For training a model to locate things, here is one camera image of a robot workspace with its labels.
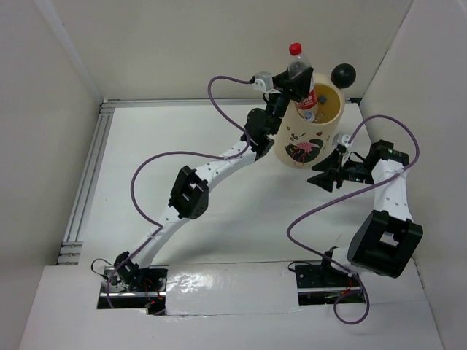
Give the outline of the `red label red cap bottle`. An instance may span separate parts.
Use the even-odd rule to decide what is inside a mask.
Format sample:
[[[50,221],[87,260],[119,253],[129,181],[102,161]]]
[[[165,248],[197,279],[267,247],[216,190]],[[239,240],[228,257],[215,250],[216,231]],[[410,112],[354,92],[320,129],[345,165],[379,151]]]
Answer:
[[[313,72],[314,69],[305,56],[302,45],[294,42],[289,46],[290,62],[288,64],[288,76],[296,84],[298,100],[295,102],[300,116],[312,123],[317,119],[318,102],[315,91]]]

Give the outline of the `cream bin with black ears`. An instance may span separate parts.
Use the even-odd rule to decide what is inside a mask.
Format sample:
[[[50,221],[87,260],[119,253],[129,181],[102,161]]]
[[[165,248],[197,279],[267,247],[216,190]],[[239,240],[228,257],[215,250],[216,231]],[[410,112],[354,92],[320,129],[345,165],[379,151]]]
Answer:
[[[317,98],[324,95],[328,99],[325,104],[317,100],[318,110],[333,112],[335,117],[326,124],[307,122],[298,113],[295,103],[290,103],[275,136],[273,150],[278,160],[291,168],[309,169],[329,155],[332,138],[344,112],[343,90],[355,80],[356,70],[348,63],[336,66],[329,77],[314,75]]]

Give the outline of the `black label clear bottle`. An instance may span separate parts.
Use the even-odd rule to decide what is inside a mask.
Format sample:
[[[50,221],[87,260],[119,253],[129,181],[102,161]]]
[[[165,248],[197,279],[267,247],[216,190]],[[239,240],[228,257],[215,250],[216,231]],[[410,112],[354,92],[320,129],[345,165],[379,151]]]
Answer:
[[[320,104],[325,104],[328,99],[326,98],[326,96],[320,95],[317,100]]]

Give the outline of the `clear unlabelled plastic bottle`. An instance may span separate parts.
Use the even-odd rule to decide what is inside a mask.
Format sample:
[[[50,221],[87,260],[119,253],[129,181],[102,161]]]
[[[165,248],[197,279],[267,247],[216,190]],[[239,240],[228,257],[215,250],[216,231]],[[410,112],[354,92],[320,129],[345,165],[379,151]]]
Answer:
[[[333,112],[327,112],[327,111],[320,111],[318,110],[314,114],[314,119],[313,123],[315,124],[326,124],[332,121],[332,119],[335,117],[335,114]]]

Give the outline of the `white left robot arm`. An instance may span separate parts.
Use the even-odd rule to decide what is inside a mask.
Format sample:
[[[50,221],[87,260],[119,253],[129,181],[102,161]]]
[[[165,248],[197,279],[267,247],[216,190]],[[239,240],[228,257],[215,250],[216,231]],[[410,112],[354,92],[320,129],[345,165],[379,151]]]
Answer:
[[[160,219],[149,219],[151,228],[133,252],[117,256],[114,267],[117,280],[128,291],[143,285],[154,256],[185,223],[199,218],[208,208],[209,193],[219,183],[245,166],[264,157],[274,144],[273,136],[282,124],[289,103],[306,98],[313,70],[304,69],[292,76],[288,70],[273,76],[257,73],[247,84],[268,95],[265,108],[252,109],[241,127],[242,136],[222,155],[207,155],[208,163],[179,170],[170,192],[169,202]]]

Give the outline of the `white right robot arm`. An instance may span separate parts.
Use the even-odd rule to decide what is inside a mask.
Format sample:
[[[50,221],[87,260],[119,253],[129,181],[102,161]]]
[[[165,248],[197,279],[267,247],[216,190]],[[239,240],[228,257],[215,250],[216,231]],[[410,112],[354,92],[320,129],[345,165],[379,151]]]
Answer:
[[[350,245],[333,253],[318,269],[327,286],[336,285],[344,276],[344,268],[369,271],[380,276],[401,275],[421,241],[423,228],[414,223],[406,196],[406,172],[409,156],[393,149],[393,143],[379,140],[359,161],[351,160],[339,144],[324,160],[312,167],[319,174],[308,183],[332,192],[343,182],[377,184],[374,209],[353,236]]]

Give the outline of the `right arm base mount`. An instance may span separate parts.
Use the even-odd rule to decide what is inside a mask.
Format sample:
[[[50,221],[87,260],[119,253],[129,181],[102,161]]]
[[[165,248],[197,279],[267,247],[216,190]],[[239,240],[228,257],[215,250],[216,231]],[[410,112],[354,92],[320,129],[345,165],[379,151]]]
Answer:
[[[328,262],[293,261],[287,269],[295,275],[298,304],[317,306],[340,303],[364,303],[360,283],[355,277],[332,268]]]

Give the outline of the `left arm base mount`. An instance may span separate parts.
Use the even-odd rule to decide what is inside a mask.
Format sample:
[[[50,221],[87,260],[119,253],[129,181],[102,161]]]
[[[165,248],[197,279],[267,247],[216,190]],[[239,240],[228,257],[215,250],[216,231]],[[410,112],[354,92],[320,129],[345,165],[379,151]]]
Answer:
[[[144,309],[147,315],[166,314],[167,266],[150,266],[130,287],[123,282],[107,260],[96,258],[90,270],[101,278],[97,309]]]

